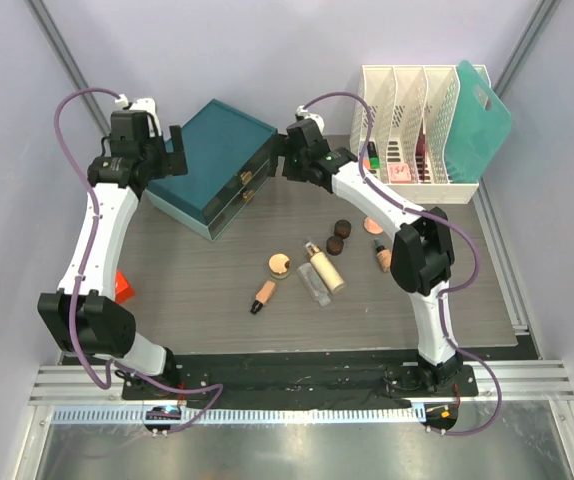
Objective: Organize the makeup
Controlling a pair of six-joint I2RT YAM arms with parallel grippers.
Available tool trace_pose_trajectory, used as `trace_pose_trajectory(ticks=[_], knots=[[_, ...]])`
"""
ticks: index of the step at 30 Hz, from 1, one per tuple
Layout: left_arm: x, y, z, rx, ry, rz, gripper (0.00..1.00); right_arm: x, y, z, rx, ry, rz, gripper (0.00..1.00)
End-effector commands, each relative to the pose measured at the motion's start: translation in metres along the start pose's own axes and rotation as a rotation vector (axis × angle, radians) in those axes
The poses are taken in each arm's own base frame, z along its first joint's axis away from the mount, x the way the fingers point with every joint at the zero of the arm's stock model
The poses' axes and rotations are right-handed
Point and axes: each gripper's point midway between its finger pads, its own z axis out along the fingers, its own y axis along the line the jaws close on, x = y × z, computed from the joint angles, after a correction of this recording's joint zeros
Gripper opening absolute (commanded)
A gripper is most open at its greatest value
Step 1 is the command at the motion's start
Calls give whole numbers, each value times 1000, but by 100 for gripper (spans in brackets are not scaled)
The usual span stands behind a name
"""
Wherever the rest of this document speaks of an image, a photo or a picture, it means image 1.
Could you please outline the teal drawer organizer box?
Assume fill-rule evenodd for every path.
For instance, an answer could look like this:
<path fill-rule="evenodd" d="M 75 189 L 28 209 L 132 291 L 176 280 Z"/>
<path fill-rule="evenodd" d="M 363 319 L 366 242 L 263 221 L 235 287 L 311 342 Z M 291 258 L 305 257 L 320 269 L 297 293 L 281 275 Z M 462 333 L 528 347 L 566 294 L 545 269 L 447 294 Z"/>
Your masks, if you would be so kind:
<path fill-rule="evenodd" d="M 203 238 L 208 238 L 203 209 L 224 183 L 278 130 L 213 99 L 183 127 L 188 174 L 153 180 L 146 190 L 151 204 Z"/>

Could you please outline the dark brown jar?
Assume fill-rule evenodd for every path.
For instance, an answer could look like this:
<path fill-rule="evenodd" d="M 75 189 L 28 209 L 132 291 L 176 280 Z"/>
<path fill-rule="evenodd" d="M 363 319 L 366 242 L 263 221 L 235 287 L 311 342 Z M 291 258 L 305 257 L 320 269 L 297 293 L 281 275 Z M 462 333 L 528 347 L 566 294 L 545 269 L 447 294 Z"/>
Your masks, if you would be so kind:
<path fill-rule="evenodd" d="M 341 219 L 334 224 L 334 235 L 342 240 L 347 239 L 351 235 L 352 224 L 345 219 Z"/>
<path fill-rule="evenodd" d="M 344 239 L 332 235 L 326 240 L 326 252 L 331 256 L 338 256 L 343 252 L 344 249 Z"/>

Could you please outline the dark brown jar front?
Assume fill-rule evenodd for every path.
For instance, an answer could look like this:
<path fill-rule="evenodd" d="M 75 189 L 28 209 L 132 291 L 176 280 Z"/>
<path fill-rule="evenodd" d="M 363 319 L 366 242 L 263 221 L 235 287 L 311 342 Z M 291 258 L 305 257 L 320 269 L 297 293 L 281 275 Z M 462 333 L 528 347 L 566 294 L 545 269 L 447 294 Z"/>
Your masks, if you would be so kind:
<path fill-rule="evenodd" d="M 331 256 L 338 256 L 343 252 L 344 249 L 344 239 L 332 235 L 326 240 L 326 252 Z"/>

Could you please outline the large beige foundation bottle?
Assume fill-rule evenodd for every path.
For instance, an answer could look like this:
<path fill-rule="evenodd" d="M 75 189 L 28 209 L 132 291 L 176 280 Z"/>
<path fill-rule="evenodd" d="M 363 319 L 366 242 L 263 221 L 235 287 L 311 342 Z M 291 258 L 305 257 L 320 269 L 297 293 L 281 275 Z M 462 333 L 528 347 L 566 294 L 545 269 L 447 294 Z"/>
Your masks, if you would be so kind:
<path fill-rule="evenodd" d="M 320 249 L 318 245 L 311 241 L 305 242 L 304 249 L 306 251 L 306 256 L 309 263 L 318 273 L 327 289 L 332 294 L 338 293 L 345 286 L 345 280 L 342 278 L 326 254 Z"/>

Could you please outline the small foundation dropper bottle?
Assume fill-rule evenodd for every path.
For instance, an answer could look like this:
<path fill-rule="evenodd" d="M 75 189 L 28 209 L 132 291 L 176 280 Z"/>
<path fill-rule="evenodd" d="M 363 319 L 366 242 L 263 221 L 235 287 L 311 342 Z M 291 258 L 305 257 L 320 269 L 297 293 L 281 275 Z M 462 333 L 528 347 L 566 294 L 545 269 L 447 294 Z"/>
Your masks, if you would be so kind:
<path fill-rule="evenodd" d="M 391 251 L 388 248 L 386 248 L 385 245 L 379 239 L 374 239 L 373 244 L 376 259 L 378 261 L 380 268 L 384 273 L 388 273 L 390 271 L 391 259 L 392 259 Z"/>

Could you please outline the peach tube black cap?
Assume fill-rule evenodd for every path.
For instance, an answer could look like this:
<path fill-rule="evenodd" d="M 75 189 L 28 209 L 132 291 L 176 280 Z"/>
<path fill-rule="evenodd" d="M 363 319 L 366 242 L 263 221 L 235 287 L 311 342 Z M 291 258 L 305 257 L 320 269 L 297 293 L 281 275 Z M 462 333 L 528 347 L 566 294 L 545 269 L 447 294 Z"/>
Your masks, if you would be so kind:
<path fill-rule="evenodd" d="M 250 308 L 250 313 L 253 315 L 258 314 L 263 307 L 268 303 L 268 301 L 272 298 L 273 294 L 275 293 L 277 288 L 277 284 L 274 281 L 268 280 L 266 281 L 261 289 L 257 292 L 254 301 Z"/>

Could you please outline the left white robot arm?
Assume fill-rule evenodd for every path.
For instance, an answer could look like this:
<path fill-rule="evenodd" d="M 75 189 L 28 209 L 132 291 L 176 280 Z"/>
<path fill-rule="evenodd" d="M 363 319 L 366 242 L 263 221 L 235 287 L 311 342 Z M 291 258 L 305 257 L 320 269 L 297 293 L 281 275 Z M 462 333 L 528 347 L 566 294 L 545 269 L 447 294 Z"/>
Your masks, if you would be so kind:
<path fill-rule="evenodd" d="M 188 172 L 182 133 L 178 125 L 162 130 L 154 99 L 113 98 L 100 155 L 76 171 L 87 203 L 74 253 L 37 309 L 61 350 L 139 372 L 154 396 L 167 399 L 180 385 L 172 354 L 138 333 L 134 315 L 116 300 L 116 279 L 127 228 L 148 184 Z"/>

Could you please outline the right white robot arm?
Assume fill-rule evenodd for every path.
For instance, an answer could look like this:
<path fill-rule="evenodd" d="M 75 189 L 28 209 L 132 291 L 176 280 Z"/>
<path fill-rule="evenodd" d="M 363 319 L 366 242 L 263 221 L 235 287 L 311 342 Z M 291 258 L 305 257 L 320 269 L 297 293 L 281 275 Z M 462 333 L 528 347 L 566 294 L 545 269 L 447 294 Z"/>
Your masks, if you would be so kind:
<path fill-rule="evenodd" d="M 330 148 L 322 118 L 302 110 L 272 148 L 270 174 L 280 157 L 282 175 L 328 191 L 373 219 L 393 241 L 390 273 L 410 296 L 418 330 L 418 382 L 439 395 L 450 388 L 463 358 L 453 339 L 448 295 L 455 255 L 445 213 L 426 211 L 364 171 L 349 150 Z"/>

